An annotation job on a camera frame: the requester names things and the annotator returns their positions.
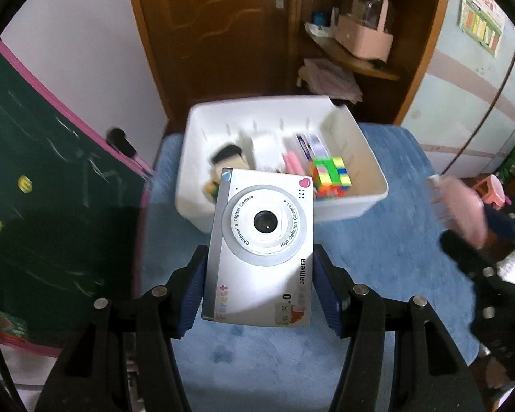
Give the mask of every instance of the heart sticker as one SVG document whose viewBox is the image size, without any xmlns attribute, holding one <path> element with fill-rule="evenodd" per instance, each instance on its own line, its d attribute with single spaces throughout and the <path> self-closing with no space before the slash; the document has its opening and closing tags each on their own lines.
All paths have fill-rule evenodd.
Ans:
<svg viewBox="0 0 515 412">
<path fill-rule="evenodd" d="M 299 182 L 301 187 L 309 187 L 311 185 L 311 180 L 309 178 L 304 178 Z"/>
</svg>

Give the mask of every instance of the wooden shelf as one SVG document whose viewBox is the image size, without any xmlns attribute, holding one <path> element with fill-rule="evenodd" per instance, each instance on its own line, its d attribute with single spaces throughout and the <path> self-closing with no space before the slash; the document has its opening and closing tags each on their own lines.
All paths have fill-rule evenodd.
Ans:
<svg viewBox="0 0 515 412">
<path fill-rule="evenodd" d="M 353 71 L 355 74 L 362 74 L 364 76 L 377 77 L 378 79 L 385 79 L 388 81 L 398 81 L 399 76 L 393 73 L 386 66 L 385 68 L 378 68 L 368 60 L 359 59 L 353 56 L 347 49 L 341 46 L 333 38 L 316 37 L 305 31 L 305 34 L 324 51 L 333 63 Z"/>
</svg>

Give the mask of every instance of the blue tablecloth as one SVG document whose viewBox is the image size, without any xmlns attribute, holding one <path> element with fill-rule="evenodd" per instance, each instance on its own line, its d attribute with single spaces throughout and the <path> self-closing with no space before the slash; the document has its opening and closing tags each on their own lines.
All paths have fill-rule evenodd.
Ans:
<svg viewBox="0 0 515 412">
<path fill-rule="evenodd" d="M 389 183 L 389 195 L 362 217 L 315 225 L 333 263 L 383 297 L 425 296 L 471 363 L 478 342 L 470 334 L 471 283 L 438 247 L 443 230 L 424 179 L 433 169 L 405 129 L 360 124 Z M 174 196 L 182 136 L 167 137 L 152 182 L 146 220 L 142 292 L 165 283 L 185 266 L 203 234 L 176 211 Z M 302 329 L 245 327 L 204 321 L 174 341 L 182 382 L 194 412 L 326 411 L 347 349 L 324 320 L 313 294 L 311 325 Z M 386 339 L 384 372 L 392 370 L 393 339 Z M 378 410 L 385 408 L 389 394 Z"/>
</svg>

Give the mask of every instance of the white plastic bin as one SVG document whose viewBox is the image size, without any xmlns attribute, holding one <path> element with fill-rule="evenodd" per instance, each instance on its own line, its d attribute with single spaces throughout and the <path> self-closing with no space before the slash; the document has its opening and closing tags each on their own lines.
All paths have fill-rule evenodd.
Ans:
<svg viewBox="0 0 515 412">
<path fill-rule="evenodd" d="M 243 132 L 274 130 L 319 133 L 332 156 L 343 158 L 353 185 L 341 198 L 314 202 L 314 222 L 356 218 L 389 191 L 374 153 L 347 107 L 325 96 L 248 98 L 198 104 L 191 108 L 177 177 L 177 211 L 203 232 L 211 232 L 215 204 L 204 187 L 211 180 L 210 158 L 232 142 L 251 154 Z"/>
</svg>

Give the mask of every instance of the camera body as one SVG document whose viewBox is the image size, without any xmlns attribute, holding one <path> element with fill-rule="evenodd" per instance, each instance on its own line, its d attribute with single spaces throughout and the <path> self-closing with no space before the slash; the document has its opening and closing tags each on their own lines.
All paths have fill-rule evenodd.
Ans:
<svg viewBox="0 0 515 412">
<path fill-rule="evenodd" d="M 311 178 L 221 173 L 202 318 L 256 326 L 306 326 L 311 314 Z"/>
</svg>

